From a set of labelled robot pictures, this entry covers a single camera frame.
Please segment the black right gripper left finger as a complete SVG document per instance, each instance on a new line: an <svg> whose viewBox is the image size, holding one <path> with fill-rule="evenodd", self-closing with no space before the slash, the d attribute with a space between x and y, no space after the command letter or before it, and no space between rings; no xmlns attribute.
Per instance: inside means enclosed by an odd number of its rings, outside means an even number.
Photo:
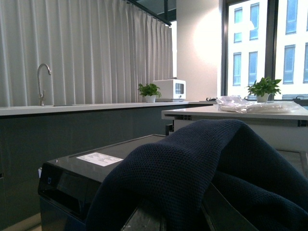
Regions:
<svg viewBox="0 0 308 231"><path fill-rule="evenodd" d="M152 202L142 199L121 231L166 231L167 220Z"/></svg>

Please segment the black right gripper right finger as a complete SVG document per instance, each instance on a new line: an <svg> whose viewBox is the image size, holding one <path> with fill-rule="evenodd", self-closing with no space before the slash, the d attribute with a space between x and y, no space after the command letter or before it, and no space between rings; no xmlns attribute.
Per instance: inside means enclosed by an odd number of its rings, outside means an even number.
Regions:
<svg viewBox="0 0 308 231"><path fill-rule="evenodd" d="M202 199L202 213L211 231L256 231L257 228L241 215L210 184Z"/></svg>

